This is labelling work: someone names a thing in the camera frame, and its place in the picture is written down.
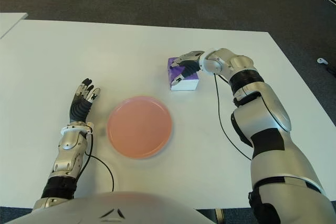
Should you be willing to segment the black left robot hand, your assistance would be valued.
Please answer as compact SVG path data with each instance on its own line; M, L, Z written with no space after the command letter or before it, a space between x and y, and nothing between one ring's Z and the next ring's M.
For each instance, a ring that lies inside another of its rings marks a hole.
M73 96L69 110L69 122L86 123L92 104L99 94L100 88L95 88L91 79L84 79Z

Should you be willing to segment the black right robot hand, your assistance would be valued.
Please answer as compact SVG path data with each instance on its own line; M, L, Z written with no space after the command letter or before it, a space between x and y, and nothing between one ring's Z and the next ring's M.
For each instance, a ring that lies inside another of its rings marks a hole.
M172 86L177 85L182 80L197 73L201 69L199 60L203 53L204 51L191 51L173 60L169 69L182 68L182 71L172 80Z

